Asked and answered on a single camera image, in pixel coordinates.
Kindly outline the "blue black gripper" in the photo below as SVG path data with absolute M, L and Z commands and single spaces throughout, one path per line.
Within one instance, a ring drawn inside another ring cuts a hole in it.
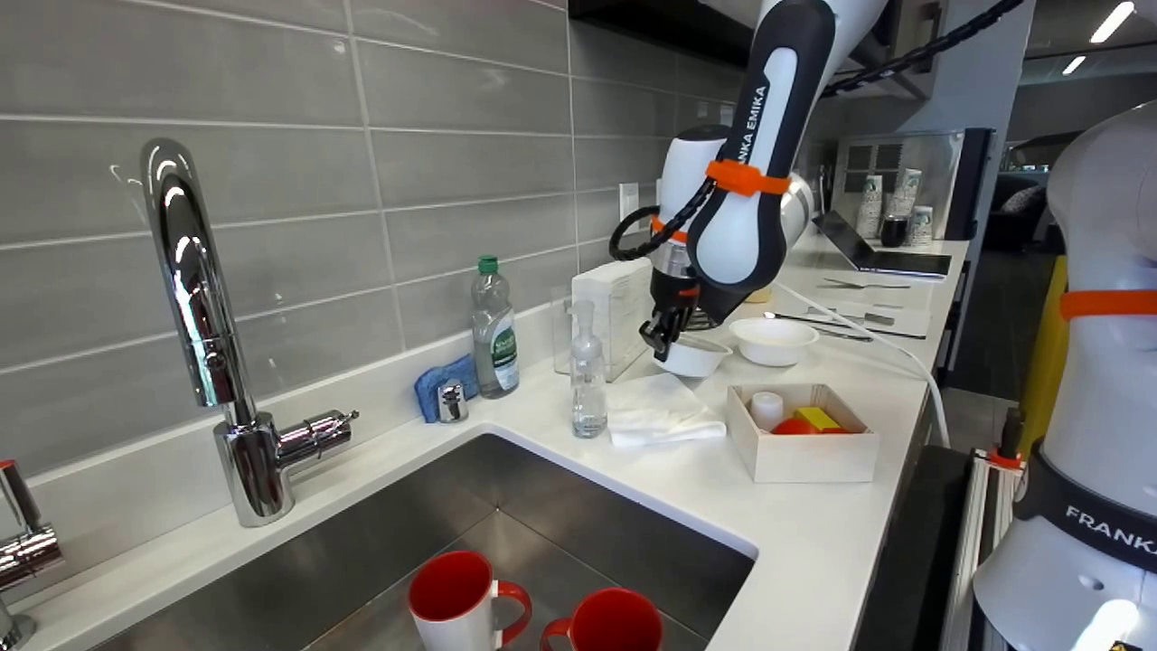
M 660 361 L 671 359 L 673 344 L 685 334 L 715 330 L 721 318 L 705 308 L 703 286 L 691 279 L 673 279 L 656 273 L 651 277 L 651 316 L 639 326 L 643 344 L 656 352 Z

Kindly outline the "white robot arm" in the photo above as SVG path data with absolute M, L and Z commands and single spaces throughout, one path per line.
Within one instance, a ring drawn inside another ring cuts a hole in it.
M 705 316 L 721 326 L 774 283 L 789 255 L 789 197 L 812 113 L 887 0 L 763 0 L 736 120 L 671 140 L 660 203 L 638 210 L 656 266 L 639 337 L 660 359 Z

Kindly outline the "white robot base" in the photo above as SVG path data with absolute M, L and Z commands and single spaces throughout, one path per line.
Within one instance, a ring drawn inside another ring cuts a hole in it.
M 972 594 L 1014 651 L 1155 651 L 1157 105 L 1084 132 L 1048 207 L 1067 240 L 1067 367 Z

